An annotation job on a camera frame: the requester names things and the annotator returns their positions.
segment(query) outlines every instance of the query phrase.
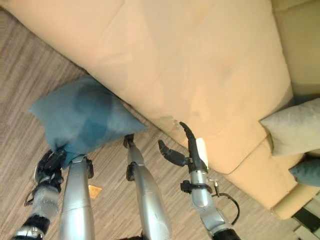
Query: beige sofa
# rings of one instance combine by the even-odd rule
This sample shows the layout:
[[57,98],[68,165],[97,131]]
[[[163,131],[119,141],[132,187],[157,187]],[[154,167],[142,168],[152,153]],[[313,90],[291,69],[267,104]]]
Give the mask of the beige sofa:
[[[287,25],[296,21],[282,11],[287,3],[274,2],[288,44],[285,54],[298,48],[287,35]],[[310,4],[320,12],[319,1]],[[297,184],[288,172],[302,154],[271,156],[270,137],[259,123],[293,104],[269,0],[8,0],[2,5],[182,145],[186,139],[178,122],[187,123],[204,138],[211,168],[279,218],[291,217],[320,190]],[[300,76],[293,78],[295,87],[300,81],[319,83],[319,69],[304,79],[304,67],[297,70],[299,62],[289,59],[293,76]]]

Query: black bracket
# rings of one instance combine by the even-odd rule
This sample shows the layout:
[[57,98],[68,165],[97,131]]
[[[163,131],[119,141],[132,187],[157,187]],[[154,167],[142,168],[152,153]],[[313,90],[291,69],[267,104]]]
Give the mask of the black bracket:
[[212,188],[204,183],[198,183],[198,184],[192,184],[188,180],[184,180],[182,183],[180,183],[181,191],[187,194],[191,194],[193,189],[206,189],[210,194],[212,194]]

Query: sofa armrest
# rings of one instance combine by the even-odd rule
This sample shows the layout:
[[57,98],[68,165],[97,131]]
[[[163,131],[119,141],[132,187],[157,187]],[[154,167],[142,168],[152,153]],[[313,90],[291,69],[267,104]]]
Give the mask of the sofa armrest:
[[271,211],[279,219],[289,219],[319,191],[320,187],[298,184],[287,196],[278,202]]

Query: sofa cushion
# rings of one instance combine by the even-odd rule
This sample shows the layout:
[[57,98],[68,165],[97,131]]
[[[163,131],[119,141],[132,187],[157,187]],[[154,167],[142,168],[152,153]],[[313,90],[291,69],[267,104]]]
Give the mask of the sofa cushion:
[[181,144],[188,124],[228,174],[292,98],[269,0],[2,3]]
[[320,1],[273,0],[297,103],[320,97]]

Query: metal cylinder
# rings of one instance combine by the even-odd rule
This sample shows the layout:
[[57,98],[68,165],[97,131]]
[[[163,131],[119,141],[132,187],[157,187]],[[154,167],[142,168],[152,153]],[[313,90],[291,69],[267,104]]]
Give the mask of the metal cylinder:
[[148,240],[170,240],[171,224],[160,190],[134,145],[129,148],[128,163],[135,163],[133,175],[143,236]]
[[88,189],[88,167],[81,156],[69,166],[60,218],[60,240],[94,240],[95,226]]

